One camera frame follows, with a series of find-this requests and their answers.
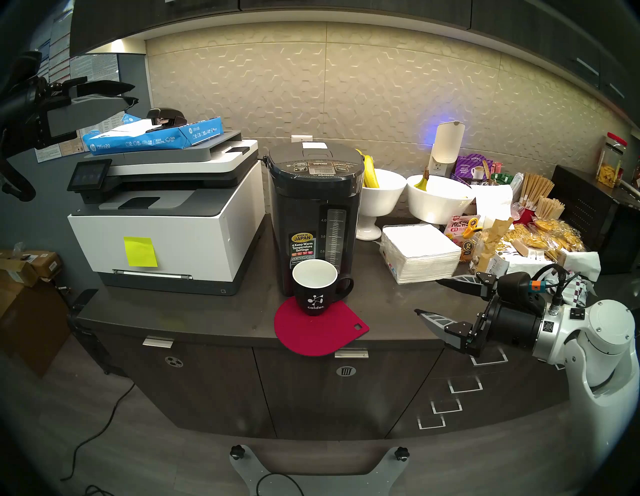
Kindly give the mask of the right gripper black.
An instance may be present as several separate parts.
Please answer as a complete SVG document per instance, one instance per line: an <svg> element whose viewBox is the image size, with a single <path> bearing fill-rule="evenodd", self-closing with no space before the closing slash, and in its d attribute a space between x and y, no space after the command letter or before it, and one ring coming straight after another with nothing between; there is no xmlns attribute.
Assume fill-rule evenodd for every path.
<svg viewBox="0 0 640 496"><path fill-rule="evenodd" d="M436 280L441 286L489 302L473 325L419 308L414 312L437 338L460 353L477 358L488 342L531 351L545 315L545 300L540 295L527 295L523 301L511 303L494 296L497 279L494 274L476 273Z"/></svg>

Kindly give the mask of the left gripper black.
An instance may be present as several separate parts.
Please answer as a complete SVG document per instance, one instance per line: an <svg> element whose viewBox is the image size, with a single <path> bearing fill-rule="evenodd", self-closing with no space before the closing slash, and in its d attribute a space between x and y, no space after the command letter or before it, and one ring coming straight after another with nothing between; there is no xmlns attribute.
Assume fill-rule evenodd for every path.
<svg viewBox="0 0 640 496"><path fill-rule="evenodd" d="M1 150L44 149L74 140L78 129L136 105L138 98L121 96L133 89L126 82L88 81L87 76L51 84L34 75L17 82L1 94Z"/></svg>

